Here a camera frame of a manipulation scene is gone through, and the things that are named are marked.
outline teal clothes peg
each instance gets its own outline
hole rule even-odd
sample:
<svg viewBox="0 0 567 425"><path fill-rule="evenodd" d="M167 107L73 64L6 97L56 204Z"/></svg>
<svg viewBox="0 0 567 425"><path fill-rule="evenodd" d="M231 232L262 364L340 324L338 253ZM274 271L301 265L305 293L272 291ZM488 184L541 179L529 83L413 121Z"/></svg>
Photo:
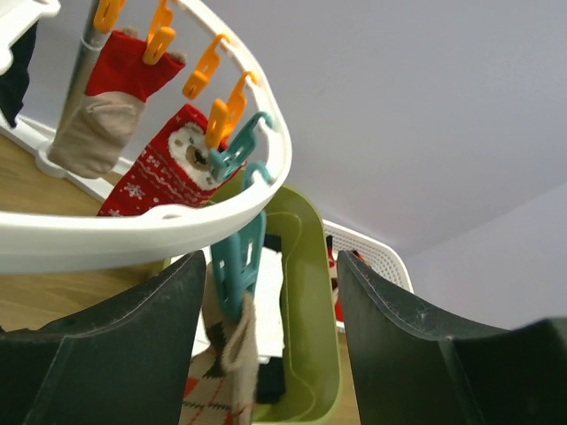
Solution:
<svg viewBox="0 0 567 425"><path fill-rule="evenodd" d="M256 148L254 129L258 121L264 119L268 127L273 128L274 121L267 112L256 112L238 132L229 147L218 152L209 151L209 172L217 182L224 182L240 168Z"/></svg>
<svg viewBox="0 0 567 425"><path fill-rule="evenodd" d="M243 191L252 184L252 174L255 171L259 171L262 178L270 182L266 167L256 162L245 170ZM221 310L234 321L240 320L245 291L254 294L256 289L266 223L266 212L262 210L238 232L211 245L214 279Z"/></svg>

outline sock with bear print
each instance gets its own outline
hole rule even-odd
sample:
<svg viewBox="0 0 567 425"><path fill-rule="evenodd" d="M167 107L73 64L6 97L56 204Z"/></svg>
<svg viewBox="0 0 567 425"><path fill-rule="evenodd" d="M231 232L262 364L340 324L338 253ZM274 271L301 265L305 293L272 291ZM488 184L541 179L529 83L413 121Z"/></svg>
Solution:
<svg viewBox="0 0 567 425"><path fill-rule="evenodd" d="M200 207L223 184L208 168L206 116L184 105L144 148L98 216L141 215L165 204Z"/></svg>

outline white rack base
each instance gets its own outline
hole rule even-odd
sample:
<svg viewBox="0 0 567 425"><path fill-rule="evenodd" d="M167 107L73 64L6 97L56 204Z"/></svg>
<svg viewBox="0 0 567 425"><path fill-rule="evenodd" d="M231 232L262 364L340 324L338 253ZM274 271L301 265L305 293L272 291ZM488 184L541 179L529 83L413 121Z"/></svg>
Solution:
<svg viewBox="0 0 567 425"><path fill-rule="evenodd" d="M15 142L20 148L35 157L35 164L45 174L59 179L69 180L80 190L87 192L97 201L103 202L113 190L112 184L105 179L88 180L69 173L64 168L53 164L47 159L47 150L52 140L39 131L33 129L24 120L16 119L18 126L9 128L4 122L0 122L0 134Z"/></svg>

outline green plastic basket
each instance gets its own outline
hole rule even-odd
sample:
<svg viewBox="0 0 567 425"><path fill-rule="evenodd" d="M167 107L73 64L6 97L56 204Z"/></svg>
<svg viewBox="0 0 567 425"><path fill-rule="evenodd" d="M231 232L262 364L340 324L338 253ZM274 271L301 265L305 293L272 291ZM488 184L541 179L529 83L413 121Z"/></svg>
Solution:
<svg viewBox="0 0 567 425"><path fill-rule="evenodd" d="M242 176L224 185L213 202L239 193ZM254 423L325 423L340 400L342 377L323 224L315 207L286 186L266 213L268 233L282 237L286 392L275 405L258 405Z"/></svg>

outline sock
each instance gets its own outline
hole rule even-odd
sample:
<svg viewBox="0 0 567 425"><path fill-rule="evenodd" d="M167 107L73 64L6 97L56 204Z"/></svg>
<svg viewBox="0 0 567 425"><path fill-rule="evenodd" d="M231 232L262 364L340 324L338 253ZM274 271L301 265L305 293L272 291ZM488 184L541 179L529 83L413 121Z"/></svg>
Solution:
<svg viewBox="0 0 567 425"><path fill-rule="evenodd" d="M0 75L0 111L12 128L16 127L16 116L24 106L23 99L29 86L27 67L34 53L36 32L37 23L12 45L12 65Z"/></svg>
<svg viewBox="0 0 567 425"><path fill-rule="evenodd" d="M333 304L335 305L335 316L338 321L345 321L343 316L343 307L338 299L338 279L337 279L337 261L333 256L333 236L328 235L325 239L327 242L327 258L329 259L330 270L330 286L333 291Z"/></svg>
<svg viewBox="0 0 567 425"><path fill-rule="evenodd" d="M57 134L48 159L86 179L110 173L137 129L145 103L185 67L181 54L156 65L142 56L146 42L133 28L112 31L73 116Z"/></svg>
<svg viewBox="0 0 567 425"><path fill-rule="evenodd" d="M281 314L280 295L284 284L282 265L282 238L266 234L260 257L254 311L256 313L256 346L260 362L284 355L284 323ZM210 261L210 249L204 249ZM203 315L200 314L195 341L208 344Z"/></svg>
<svg viewBox="0 0 567 425"><path fill-rule="evenodd" d="M250 425L258 375L252 294L245 293L239 323L224 317L212 263L203 320L211 345L191 360L179 425Z"/></svg>
<svg viewBox="0 0 567 425"><path fill-rule="evenodd" d="M145 147L105 200L98 216L131 216L154 206L200 207L223 184L208 169L207 118L186 104Z"/></svg>
<svg viewBox="0 0 567 425"><path fill-rule="evenodd" d="M368 267L372 268L372 265L370 265L370 263L364 258L362 257L362 254L360 254L357 250L352 250L351 251L355 256L357 256L359 259L361 259L361 261L366 264Z"/></svg>

